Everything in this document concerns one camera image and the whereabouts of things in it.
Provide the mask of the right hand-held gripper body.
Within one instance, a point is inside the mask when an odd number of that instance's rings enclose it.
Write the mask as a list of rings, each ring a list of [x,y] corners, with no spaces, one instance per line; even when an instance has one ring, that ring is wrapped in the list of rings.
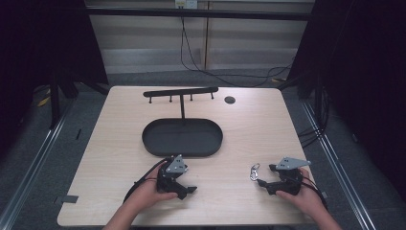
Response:
[[[276,191],[284,191],[291,195],[296,195],[302,186],[303,176],[299,171],[300,167],[309,166],[308,160],[284,157],[277,165],[277,173],[280,181],[271,182],[271,188],[267,190],[269,195],[274,195]]]

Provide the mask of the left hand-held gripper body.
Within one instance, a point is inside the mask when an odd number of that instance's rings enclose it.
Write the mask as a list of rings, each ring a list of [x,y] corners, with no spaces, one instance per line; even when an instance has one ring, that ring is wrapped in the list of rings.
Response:
[[[158,163],[157,190],[159,192],[187,194],[189,189],[176,181],[187,171],[181,154],[164,158]]]

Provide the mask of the person's right hand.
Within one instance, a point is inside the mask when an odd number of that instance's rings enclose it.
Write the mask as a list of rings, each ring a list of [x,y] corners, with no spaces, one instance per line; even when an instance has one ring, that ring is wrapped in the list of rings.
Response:
[[[302,168],[299,168],[299,171],[304,177],[304,185],[301,186],[301,190],[296,195],[284,191],[276,191],[276,195],[295,205],[304,214],[316,220],[324,213],[327,213],[327,210],[309,182],[309,172]]]

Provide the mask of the person's left hand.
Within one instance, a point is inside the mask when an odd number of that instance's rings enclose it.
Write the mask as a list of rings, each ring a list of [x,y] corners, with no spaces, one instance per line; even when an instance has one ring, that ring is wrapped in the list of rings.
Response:
[[[164,193],[157,190],[157,175],[162,166],[163,163],[156,166],[125,201],[124,207],[131,216],[137,216],[160,201],[177,197],[177,193]]]

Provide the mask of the black hook stand with tray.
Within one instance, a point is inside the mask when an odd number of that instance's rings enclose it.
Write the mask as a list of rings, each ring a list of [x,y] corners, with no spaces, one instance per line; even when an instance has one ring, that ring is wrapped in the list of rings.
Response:
[[[166,157],[181,154],[184,157],[207,157],[216,153],[223,141],[223,131],[214,121],[203,118],[187,118],[184,96],[210,93],[211,98],[217,87],[200,87],[146,91],[143,96],[151,103],[155,97],[178,96],[180,118],[162,118],[150,122],[143,130],[142,140],[152,155]]]

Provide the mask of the grey floor tape piece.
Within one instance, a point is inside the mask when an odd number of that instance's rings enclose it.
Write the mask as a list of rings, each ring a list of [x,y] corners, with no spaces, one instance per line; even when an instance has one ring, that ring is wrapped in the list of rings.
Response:
[[[79,197],[77,195],[59,195],[54,200],[54,204],[62,205],[63,203],[76,203]]]

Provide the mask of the black curtain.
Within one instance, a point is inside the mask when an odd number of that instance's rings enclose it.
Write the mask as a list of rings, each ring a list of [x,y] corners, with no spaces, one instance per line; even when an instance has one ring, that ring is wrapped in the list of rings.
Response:
[[[406,0],[315,0],[288,77],[322,85],[406,202]]]
[[[84,0],[0,0],[0,156],[40,85],[56,81],[74,97],[76,81],[107,84]]]

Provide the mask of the black metal stand leg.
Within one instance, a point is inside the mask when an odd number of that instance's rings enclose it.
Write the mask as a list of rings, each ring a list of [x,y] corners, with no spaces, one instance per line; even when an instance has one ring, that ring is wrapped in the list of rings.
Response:
[[[78,90],[71,77],[62,74],[53,74],[50,79],[50,99],[52,108],[52,120],[50,129],[53,129],[60,120],[59,92],[62,92],[67,99],[74,99]]]

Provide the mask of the metal floor rail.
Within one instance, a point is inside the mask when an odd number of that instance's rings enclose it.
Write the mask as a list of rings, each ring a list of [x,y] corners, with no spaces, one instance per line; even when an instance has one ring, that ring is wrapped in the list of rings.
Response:
[[[0,215],[0,230],[12,229],[15,220],[17,219],[43,165],[45,164],[54,146],[57,137],[59,136],[59,133],[64,127],[66,117],[72,110],[75,103],[75,100],[70,100],[67,103],[55,126],[48,131],[46,138],[36,153],[34,161],[28,168],[22,181],[19,183],[15,193],[11,197],[11,200],[5,207],[4,212]]]
[[[361,200],[359,194],[356,192],[354,186],[352,185],[350,178],[343,165],[341,164],[334,147],[330,143],[327,135],[324,134],[317,125],[315,112],[310,103],[303,102],[302,106],[305,115],[311,124],[312,130],[316,134],[316,139],[320,143],[329,162],[329,165],[332,167],[332,170],[337,177],[340,187],[342,188],[344,195],[350,204],[351,210],[354,212],[355,217],[358,220],[362,230],[377,230],[372,221],[372,217],[370,216],[369,211],[367,210],[364,202]]]

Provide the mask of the black horizontal frame bar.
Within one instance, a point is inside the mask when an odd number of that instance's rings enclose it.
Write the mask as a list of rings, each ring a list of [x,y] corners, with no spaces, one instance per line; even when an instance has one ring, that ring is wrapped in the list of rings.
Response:
[[[165,17],[202,17],[231,19],[260,19],[310,21],[314,16],[309,13],[265,12],[265,11],[211,11],[211,10],[179,10],[179,9],[133,9],[90,7],[85,11],[94,15],[125,15],[125,16],[165,16]]]

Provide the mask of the white wall outlet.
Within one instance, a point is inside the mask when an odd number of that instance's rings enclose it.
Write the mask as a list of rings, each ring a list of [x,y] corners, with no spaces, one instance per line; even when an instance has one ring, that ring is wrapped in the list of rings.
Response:
[[[197,10],[197,0],[174,0],[176,9]]]

